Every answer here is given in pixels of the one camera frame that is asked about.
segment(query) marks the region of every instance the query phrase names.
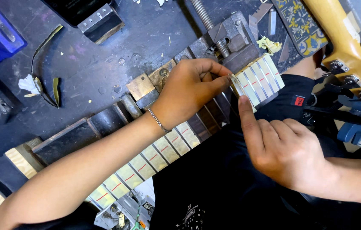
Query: dark workbench surface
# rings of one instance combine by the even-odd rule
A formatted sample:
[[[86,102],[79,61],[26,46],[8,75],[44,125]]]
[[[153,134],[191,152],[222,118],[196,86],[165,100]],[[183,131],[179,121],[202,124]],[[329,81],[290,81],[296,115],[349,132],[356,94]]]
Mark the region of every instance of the dark workbench surface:
[[[246,16],[260,6],[260,0],[202,0],[214,24],[240,10]],[[73,124],[119,101],[125,84],[142,73],[150,74],[194,42],[206,30],[188,0],[169,0],[162,7],[156,0],[117,0],[115,9],[125,27],[101,45],[95,45],[79,29],[70,27],[40,0],[0,0],[0,10],[28,42],[13,58],[0,63],[0,81],[13,93],[16,113],[9,122],[0,120],[0,156],[36,136],[47,139]],[[52,79],[60,77],[61,108],[47,104],[40,96],[24,97],[19,79],[30,74],[35,49],[62,24],[64,28],[38,56],[36,72],[52,95]],[[268,15],[259,23],[259,35],[267,35]],[[272,41],[284,42],[287,32],[280,18]],[[280,72],[303,58],[293,45],[290,58],[277,65]],[[280,52],[273,60],[278,62]],[[119,59],[125,65],[119,65]],[[114,91],[122,86],[122,92]]]

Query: red marker line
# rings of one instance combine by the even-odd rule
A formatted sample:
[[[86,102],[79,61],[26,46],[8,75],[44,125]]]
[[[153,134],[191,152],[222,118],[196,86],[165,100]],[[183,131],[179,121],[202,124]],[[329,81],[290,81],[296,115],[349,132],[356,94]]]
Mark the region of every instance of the red marker line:
[[[145,165],[146,165],[146,164],[145,164]],[[142,168],[140,168],[140,169],[138,170],[138,172],[139,172],[141,169],[143,169],[143,168],[145,167],[145,165],[143,165]]]
[[[129,179],[131,179],[131,177],[133,177],[133,175],[135,175],[135,174],[132,174],[132,176],[130,176],[128,179],[126,179],[125,181],[127,181],[127,180],[129,180]]]
[[[160,152],[163,152],[163,150],[165,150],[167,147],[169,147],[169,145],[167,145],[165,148],[163,148]]]
[[[153,156],[149,161],[151,161],[152,159],[154,159],[157,156],[157,154],[155,156]]]
[[[122,183],[119,183],[117,186],[115,186],[115,188],[113,188],[111,191],[114,191],[114,189],[118,188],[118,186],[120,186]]]
[[[106,193],[106,194],[104,194],[104,196],[106,196],[108,193]],[[99,201],[99,200],[101,200],[104,196],[101,196],[98,200],[96,200],[96,201]]]

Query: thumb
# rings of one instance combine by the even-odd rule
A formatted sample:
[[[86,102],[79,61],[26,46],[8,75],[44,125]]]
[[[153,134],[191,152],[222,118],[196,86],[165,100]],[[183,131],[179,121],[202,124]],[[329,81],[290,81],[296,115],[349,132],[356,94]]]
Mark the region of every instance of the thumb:
[[[209,98],[208,101],[213,99],[215,96],[219,95],[221,92],[225,91],[227,87],[230,86],[231,80],[229,76],[221,76],[213,81],[203,82],[204,86],[206,86],[206,94]]]
[[[247,96],[240,96],[238,99],[238,112],[249,154],[258,153],[264,149],[263,134],[254,117],[253,107]]]

